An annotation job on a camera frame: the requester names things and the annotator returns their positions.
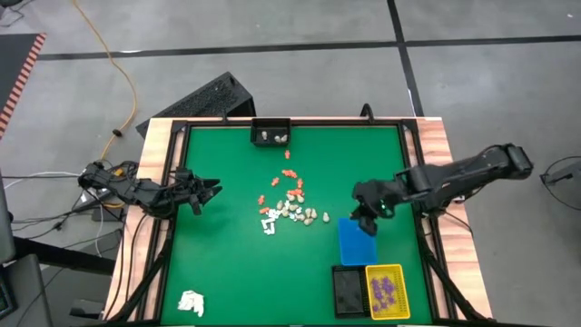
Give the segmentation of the black rectangular plastic basket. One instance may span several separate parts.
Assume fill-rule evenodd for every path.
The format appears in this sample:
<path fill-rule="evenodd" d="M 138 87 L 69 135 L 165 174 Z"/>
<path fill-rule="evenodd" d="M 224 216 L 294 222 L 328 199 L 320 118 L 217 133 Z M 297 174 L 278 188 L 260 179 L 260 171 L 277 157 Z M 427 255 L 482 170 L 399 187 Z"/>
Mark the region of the black rectangular plastic basket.
<path fill-rule="evenodd" d="M 337 319 L 369 317 L 364 269 L 359 266 L 331 268 L 334 312 Z"/>

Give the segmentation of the small black plastic basket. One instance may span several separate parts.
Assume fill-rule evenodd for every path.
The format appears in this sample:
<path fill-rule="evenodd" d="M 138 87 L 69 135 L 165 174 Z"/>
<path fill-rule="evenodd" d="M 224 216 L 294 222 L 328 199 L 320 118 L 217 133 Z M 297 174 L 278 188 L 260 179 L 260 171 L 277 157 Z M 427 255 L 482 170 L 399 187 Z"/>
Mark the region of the small black plastic basket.
<path fill-rule="evenodd" d="M 263 140 L 261 132 L 268 133 L 268 139 Z M 274 137 L 280 138 L 287 134 L 288 141 L 276 143 Z M 291 119 L 290 118 L 253 118 L 251 120 L 251 143 L 257 147 L 287 146 L 291 140 Z"/>

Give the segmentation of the yellow plastic basket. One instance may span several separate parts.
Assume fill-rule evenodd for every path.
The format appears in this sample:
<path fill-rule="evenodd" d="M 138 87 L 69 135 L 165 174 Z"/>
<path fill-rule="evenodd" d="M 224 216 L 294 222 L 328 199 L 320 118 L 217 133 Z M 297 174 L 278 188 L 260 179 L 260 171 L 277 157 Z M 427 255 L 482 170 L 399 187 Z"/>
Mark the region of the yellow plastic basket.
<path fill-rule="evenodd" d="M 405 284 L 403 269 L 400 264 L 383 264 L 383 265 L 368 265 L 365 267 L 366 286 L 368 290 L 370 316 L 374 321 L 386 320 L 407 320 L 410 318 L 409 299 Z M 382 279 L 388 277 L 391 280 L 391 285 L 394 287 L 394 292 L 391 297 L 395 298 L 394 304 L 389 304 L 387 308 L 380 307 L 380 301 L 373 297 L 374 291 L 382 291 L 383 296 L 385 288 L 382 286 Z M 371 280 L 377 279 L 379 281 L 379 288 L 374 289 L 371 286 Z M 378 305 L 379 312 L 372 311 L 372 306 Z"/>

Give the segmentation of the blue plastic basket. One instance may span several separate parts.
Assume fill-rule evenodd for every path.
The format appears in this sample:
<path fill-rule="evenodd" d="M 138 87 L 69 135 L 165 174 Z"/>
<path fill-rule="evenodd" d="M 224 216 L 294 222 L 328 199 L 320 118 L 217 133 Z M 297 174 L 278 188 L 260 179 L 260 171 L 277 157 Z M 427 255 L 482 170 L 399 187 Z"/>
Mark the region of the blue plastic basket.
<path fill-rule="evenodd" d="M 338 232 L 342 265 L 365 266 L 378 262 L 375 238 L 363 232 L 355 221 L 340 218 Z"/>

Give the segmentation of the green table mat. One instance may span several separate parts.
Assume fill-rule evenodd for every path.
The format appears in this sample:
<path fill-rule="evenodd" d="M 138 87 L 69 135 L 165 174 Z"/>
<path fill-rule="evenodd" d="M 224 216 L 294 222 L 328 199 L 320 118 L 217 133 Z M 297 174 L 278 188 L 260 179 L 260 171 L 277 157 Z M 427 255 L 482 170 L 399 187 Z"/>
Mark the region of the green table mat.
<path fill-rule="evenodd" d="M 290 159 L 284 157 L 290 150 Z M 333 325 L 331 268 L 340 264 L 338 222 L 354 207 L 357 182 L 387 180 L 404 166 L 394 127 L 296 127 L 288 147 L 257 147 L 246 128 L 194 128 L 186 166 L 222 190 L 201 215 L 183 206 L 177 217 L 162 307 L 167 325 Z M 284 176 L 295 171 L 298 178 Z M 272 187 L 273 178 L 279 177 Z M 298 188 L 297 181 L 303 180 Z M 284 217 L 278 201 L 304 190 L 290 213 L 316 209 L 311 225 Z M 261 195 L 263 205 L 258 204 Z M 267 235 L 261 220 L 280 211 Z M 322 221 L 323 213 L 330 221 Z M 204 315 L 179 311 L 184 291 L 204 296 Z"/>

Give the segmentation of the gray stand leg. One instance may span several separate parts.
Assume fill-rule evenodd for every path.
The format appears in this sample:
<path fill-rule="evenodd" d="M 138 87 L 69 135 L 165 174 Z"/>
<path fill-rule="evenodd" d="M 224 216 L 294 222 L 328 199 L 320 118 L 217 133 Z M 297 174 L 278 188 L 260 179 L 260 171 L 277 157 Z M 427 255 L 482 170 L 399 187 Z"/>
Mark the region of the gray stand leg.
<path fill-rule="evenodd" d="M 581 162 L 572 163 L 555 171 L 554 173 L 546 172 L 540 175 L 542 183 L 549 186 L 576 177 L 581 177 Z"/>

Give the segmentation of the black orange striped mat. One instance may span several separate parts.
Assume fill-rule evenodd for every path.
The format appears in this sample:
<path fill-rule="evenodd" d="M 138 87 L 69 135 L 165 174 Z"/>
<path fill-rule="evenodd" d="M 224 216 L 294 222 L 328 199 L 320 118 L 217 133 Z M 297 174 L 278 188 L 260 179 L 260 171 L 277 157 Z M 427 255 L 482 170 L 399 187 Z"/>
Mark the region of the black orange striped mat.
<path fill-rule="evenodd" d="M 24 92 L 46 33 L 0 35 L 0 140 Z"/>

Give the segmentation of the gray box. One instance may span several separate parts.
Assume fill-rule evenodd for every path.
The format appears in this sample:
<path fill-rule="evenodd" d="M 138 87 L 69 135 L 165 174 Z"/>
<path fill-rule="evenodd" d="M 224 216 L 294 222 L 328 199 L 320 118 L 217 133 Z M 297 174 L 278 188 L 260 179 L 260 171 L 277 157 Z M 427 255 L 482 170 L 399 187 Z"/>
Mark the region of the gray box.
<path fill-rule="evenodd" d="M 54 327 L 37 256 L 29 254 L 0 268 L 16 309 L 0 327 Z"/>

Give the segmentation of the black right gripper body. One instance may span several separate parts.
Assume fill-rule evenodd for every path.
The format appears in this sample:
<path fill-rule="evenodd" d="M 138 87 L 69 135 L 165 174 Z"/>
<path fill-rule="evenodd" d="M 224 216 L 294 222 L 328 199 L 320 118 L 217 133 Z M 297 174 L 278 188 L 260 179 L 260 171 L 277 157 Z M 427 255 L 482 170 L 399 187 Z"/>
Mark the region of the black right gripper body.
<path fill-rule="evenodd" d="M 399 185 L 394 181 L 371 179 L 357 182 L 352 198 L 361 202 L 358 212 L 368 218 L 392 218 L 399 203 Z"/>

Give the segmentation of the crumpled white paper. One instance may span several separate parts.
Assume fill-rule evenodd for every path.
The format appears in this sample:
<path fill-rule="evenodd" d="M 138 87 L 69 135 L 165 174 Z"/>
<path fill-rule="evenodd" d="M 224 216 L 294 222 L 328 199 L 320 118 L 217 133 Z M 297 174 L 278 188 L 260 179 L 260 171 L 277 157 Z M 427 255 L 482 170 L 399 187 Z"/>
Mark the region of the crumpled white paper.
<path fill-rule="evenodd" d="M 193 290 L 184 291 L 178 302 L 179 311 L 190 311 L 197 314 L 198 317 L 204 315 L 204 296 Z"/>

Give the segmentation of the black perforated metal case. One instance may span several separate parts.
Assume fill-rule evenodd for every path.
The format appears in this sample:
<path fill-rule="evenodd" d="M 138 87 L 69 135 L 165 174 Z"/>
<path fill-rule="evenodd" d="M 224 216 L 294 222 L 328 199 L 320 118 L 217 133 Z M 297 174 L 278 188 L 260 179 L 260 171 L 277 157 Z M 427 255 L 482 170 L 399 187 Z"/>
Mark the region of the black perforated metal case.
<path fill-rule="evenodd" d="M 181 117 L 253 117 L 253 96 L 230 72 L 207 84 L 138 124 L 135 129 L 144 138 L 153 118 Z"/>

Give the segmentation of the black floor beam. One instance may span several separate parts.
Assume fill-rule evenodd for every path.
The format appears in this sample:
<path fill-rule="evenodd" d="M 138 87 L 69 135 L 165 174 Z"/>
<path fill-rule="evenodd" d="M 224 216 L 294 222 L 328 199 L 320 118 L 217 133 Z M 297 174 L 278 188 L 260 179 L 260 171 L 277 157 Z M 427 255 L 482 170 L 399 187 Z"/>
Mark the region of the black floor beam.
<path fill-rule="evenodd" d="M 34 254 L 39 263 L 85 273 L 112 275 L 115 260 L 15 237 L 15 259 Z"/>

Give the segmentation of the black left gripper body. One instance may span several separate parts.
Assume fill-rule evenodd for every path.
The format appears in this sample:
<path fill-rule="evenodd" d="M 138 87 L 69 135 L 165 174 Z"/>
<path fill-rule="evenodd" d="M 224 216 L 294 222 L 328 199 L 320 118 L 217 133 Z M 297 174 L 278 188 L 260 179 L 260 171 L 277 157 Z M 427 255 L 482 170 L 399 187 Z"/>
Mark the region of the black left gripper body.
<path fill-rule="evenodd" d="M 208 180 L 195 175 L 187 168 L 173 171 L 172 199 L 177 203 L 188 203 L 191 208 L 201 208 L 208 202 Z"/>

